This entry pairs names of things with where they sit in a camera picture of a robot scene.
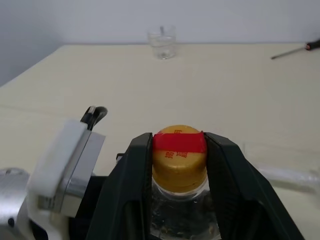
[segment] white foam pad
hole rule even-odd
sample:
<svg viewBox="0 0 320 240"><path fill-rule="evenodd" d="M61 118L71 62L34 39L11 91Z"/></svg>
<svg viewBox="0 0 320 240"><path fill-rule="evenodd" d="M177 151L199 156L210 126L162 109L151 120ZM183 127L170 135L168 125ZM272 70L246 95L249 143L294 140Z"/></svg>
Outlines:
<svg viewBox="0 0 320 240"><path fill-rule="evenodd" d="M87 124L68 120L62 131L37 162L27 189L34 194L52 198Z"/></svg>

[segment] screwdriver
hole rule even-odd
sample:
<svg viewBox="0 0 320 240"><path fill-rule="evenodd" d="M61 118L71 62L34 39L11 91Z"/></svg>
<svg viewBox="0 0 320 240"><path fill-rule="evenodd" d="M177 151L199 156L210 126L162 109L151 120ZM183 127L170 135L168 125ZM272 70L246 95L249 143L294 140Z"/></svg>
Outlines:
<svg viewBox="0 0 320 240"><path fill-rule="evenodd" d="M281 58L281 57L284 57L284 56L287 56L289 54L293 54L293 53L296 53L296 52L299 52L299 51L302 51L302 50L312 51L312 50L319 49L319 48L320 48L320 39L317 40L317 41L308 42L308 43L305 44L304 47L300 47L298 49L294 49L292 51L288 51L288 52L273 56L273 57L271 57L271 59L274 60L274 59L277 59L277 58Z"/></svg>

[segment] clear bottle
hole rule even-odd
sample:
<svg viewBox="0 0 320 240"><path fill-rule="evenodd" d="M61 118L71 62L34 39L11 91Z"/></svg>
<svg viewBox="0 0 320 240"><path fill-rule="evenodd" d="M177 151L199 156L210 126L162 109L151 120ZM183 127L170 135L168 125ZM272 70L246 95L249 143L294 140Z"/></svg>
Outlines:
<svg viewBox="0 0 320 240"><path fill-rule="evenodd" d="M175 125L159 133L200 132ZM151 213L150 232L162 240L220 239L205 152L153 151Z"/></svg>

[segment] red tape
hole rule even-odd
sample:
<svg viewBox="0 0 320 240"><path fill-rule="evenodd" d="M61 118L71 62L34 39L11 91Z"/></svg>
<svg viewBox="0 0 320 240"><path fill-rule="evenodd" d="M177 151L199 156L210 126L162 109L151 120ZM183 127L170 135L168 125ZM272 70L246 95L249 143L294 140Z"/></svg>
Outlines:
<svg viewBox="0 0 320 240"><path fill-rule="evenodd" d="M205 153L207 144L200 133L157 133L152 140L153 150L169 152Z"/></svg>

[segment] clear glass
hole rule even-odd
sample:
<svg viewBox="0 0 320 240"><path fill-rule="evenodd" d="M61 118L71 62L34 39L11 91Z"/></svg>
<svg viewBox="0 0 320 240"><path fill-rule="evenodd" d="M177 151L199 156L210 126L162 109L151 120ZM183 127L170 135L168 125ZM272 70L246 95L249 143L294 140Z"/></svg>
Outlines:
<svg viewBox="0 0 320 240"><path fill-rule="evenodd" d="M148 30L148 41L158 59L169 59L176 55L176 28L161 25Z"/></svg>
<svg viewBox="0 0 320 240"><path fill-rule="evenodd" d="M162 240L219 240L208 180L186 193L166 191L152 180L150 232Z"/></svg>

